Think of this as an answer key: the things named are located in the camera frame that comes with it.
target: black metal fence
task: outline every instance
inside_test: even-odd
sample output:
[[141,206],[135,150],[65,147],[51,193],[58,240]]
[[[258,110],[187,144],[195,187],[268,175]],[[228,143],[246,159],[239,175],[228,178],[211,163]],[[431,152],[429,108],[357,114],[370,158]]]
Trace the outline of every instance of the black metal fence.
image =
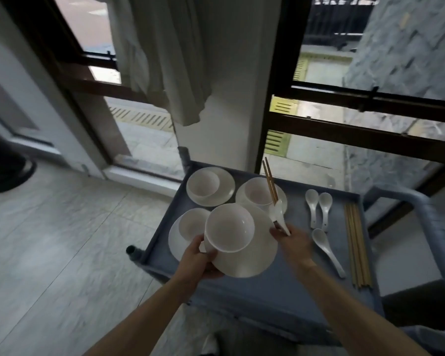
[[340,50],[359,41],[379,0],[313,0],[303,44]]

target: person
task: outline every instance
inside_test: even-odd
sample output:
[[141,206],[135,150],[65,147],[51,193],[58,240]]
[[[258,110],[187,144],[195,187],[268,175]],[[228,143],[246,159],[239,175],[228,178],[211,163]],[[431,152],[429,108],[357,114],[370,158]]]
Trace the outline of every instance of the person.
[[[276,228],[271,228],[270,233],[279,242],[297,280],[308,290],[350,355],[428,355],[400,329],[352,297],[318,267],[312,260],[311,240],[305,232],[292,225],[289,230],[291,236]],[[222,276],[211,263],[216,254],[199,251],[202,241],[203,235],[196,236],[172,278],[84,355],[149,355],[177,309],[195,292],[198,282]],[[202,355],[218,354],[216,340],[209,336]]]

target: spoon handle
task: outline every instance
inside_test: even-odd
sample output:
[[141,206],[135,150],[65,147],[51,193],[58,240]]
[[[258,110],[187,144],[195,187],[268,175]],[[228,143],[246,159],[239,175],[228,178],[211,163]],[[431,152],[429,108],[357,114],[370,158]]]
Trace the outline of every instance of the spoon handle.
[[333,252],[327,252],[328,257],[330,258],[331,262],[333,263],[334,267],[336,268],[336,271],[338,271],[339,277],[344,279],[346,277],[346,274],[344,273],[344,269],[341,266],[341,264],[338,262],[338,259],[335,257]]
[[323,224],[321,225],[321,229],[326,232],[328,230],[328,211],[325,209],[321,209],[321,211],[323,212]]
[[311,211],[311,222],[310,222],[310,227],[312,229],[316,228],[316,209],[314,207],[310,208]]

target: person's right arm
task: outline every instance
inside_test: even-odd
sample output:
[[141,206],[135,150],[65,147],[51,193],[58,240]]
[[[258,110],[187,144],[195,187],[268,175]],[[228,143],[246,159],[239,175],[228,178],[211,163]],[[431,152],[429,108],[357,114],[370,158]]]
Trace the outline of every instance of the person's right arm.
[[370,310],[318,267],[309,236],[289,225],[291,236],[272,228],[287,262],[351,356],[429,354],[385,318]]

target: chopsticks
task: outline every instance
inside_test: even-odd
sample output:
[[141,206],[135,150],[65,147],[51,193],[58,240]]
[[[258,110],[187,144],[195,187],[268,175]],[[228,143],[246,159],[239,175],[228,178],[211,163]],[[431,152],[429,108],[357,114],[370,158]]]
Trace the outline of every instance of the chopsticks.
[[272,202],[275,205],[279,200],[279,196],[277,195],[277,189],[275,188],[274,179],[272,178],[272,173],[270,171],[270,166],[268,165],[267,157],[265,158],[265,162],[264,160],[262,160],[262,166],[264,167],[268,190],[270,191],[270,196],[272,196]]
[[344,205],[344,215],[348,233],[349,259],[353,286],[357,288],[363,286],[372,287],[373,281],[369,269],[364,235],[362,233],[359,208],[355,203],[347,203]]

